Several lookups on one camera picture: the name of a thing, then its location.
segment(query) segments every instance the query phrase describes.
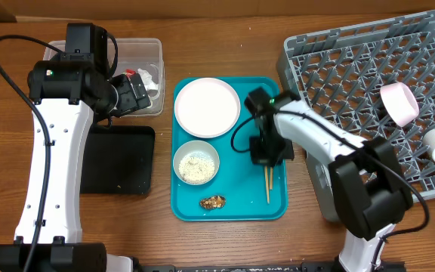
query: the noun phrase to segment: wooden chopsticks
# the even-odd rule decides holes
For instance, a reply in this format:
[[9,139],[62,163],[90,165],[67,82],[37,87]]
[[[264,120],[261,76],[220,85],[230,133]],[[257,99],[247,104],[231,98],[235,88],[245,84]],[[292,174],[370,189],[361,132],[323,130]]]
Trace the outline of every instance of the wooden chopsticks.
[[270,176],[268,178],[268,166],[264,166],[264,183],[266,185],[266,199],[270,204],[270,190],[273,189],[273,167],[270,167]]

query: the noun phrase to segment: small white bowl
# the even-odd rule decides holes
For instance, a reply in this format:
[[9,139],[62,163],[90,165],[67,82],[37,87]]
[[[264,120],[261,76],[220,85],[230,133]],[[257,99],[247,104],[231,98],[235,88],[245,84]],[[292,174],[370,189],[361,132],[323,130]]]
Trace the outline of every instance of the small white bowl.
[[[179,164],[180,164],[180,161],[187,155],[194,155],[197,157],[212,159],[212,161],[214,162],[214,174],[212,175],[212,177],[209,178],[209,180],[204,181],[200,184],[192,184],[192,183],[186,182],[179,173]],[[177,151],[174,154],[174,159],[173,159],[172,164],[174,166],[175,174],[183,182],[190,184],[190,185],[203,185],[203,184],[208,183],[210,180],[212,180],[212,178],[216,175],[216,173],[218,173],[219,155],[218,155],[218,152],[216,151],[216,149],[213,148],[213,146],[207,142],[198,141],[198,140],[188,141],[187,143],[181,145],[179,147],[179,149],[177,149]]]

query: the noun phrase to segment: black pad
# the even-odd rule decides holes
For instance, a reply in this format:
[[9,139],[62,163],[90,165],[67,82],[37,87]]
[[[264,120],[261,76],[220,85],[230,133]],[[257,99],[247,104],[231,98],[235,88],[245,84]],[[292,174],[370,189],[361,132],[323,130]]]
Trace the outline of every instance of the black pad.
[[155,137],[147,126],[92,127],[85,145],[80,193],[148,193]]

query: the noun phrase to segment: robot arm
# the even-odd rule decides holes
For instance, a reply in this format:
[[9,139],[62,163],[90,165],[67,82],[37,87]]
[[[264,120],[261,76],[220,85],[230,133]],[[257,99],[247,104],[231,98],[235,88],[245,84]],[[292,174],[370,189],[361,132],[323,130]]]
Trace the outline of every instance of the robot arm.
[[[340,272],[369,272],[380,237],[391,232],[402,220],[405,210],[412,207],[409,189],[363,155],[367,153],[400,173],[392,146],[383,138],[366,141],[344,131],[289,92],[271,98],[264,90],[258,89],[248,95],[245,106],[253,116],[259,116],[255,119],[260,129],[259,141],[250,140],[254,163],[274,166],[289,159],[286,149],[291,145],[277,143],[292,141],[328,169],[326,174],[332,183],[335,208],[347,228],[345,245],[335,260],[335,269]],[[310,119],[362,152],[343,145]],[[364,184],[360,175],[365,172],[376,172],[378,177]]]
[[45,142],[42,124],[34,115],[28,193],[14,244],[0,245],[1,271],[20,270],[29,254],[42,195],[46,145],[51,146],[48,190],[30,270],[134,269],[131,258],[108,255],[103,243],[82,243],[79,192],[89,129],[93,123],[150,105],[138,74],[110,75],[106,53],[105,29],[71,23],[65,51],[39,61],[28,75],[29,98],[46,122],[51,142]]

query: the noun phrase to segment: clear plastic bin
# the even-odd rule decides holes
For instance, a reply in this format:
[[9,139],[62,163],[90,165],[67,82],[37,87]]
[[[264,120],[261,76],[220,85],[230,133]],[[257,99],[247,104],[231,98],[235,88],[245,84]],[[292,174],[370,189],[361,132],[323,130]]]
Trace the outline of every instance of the clear plastic bin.
[[[152,76],[154,83],[158,84],[157,90],[147,90],[150,98],[150,107],[138,110],[127,116],[156,116],[164,109],[165,94],[165,71],[164,60],[162,59],[162,43],[154,38],[129,38],[116,39],[119,47],[119,61],[117,63],[116,75],[125,72],[126,69],[137,72],[138,69],[146,70]],[[65,50],[65,41],[50,42],[61,50]],[[56,54],[55,51],[47,48],[43,60],[50,60]],[[107,57],[109,63],[113,62],[115,48],[112,41],[108,40]]]

